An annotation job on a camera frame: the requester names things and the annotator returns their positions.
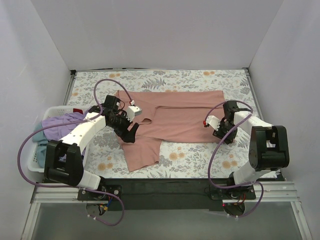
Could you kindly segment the pink t-shirt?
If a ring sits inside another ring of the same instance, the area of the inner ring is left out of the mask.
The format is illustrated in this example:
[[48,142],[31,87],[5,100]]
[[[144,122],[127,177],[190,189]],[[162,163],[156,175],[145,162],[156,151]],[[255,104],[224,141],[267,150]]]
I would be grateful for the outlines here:
[[125,104],[132,98],[142,109],[133,121],[139,124],[134,143],[119,141],[130,172],[159,162],[162,141],[173,143],[218,143],[213,130],[204,127],[208,112],[224,117],[221,90],[203,92],[116,92]]

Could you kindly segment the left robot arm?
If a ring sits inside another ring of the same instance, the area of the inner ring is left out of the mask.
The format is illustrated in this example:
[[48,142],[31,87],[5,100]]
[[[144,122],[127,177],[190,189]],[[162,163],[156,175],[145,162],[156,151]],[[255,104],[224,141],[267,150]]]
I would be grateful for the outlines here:
[[82,153],[105,127],[110,127],[125,143],[133,144],[139,124],[134,123],[135,117],[142,114],[142,109],[133,101],[126,110],[120,108],[121,100],[107,95],[102,105],[92,106],[84,118],[70,133],[59,140],[51,140],[46,147],[44,164],[45,179],[78,187],[89,191],[92,199],[105,200],[106,193],[114,193],[105,179],[84,169]]

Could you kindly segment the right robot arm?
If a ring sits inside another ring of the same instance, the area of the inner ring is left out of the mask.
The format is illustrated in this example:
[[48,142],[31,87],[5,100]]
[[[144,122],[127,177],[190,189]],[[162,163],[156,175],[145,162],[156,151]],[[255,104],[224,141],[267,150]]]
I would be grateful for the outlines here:
[[254,200],[254,184],[270,172],[286,168],[290,163],[287,130],[281,125],[272,125],[254,116],[253,108],[239,100],[228,100],[214,106],[223,108],[224,116],[217,118],[207,113],[203,125],[213,128],[213,136],[222,144],[232,144],[238,129],[250,136],[248,160],[219,185],[209,177],[209,194],[213,200]]

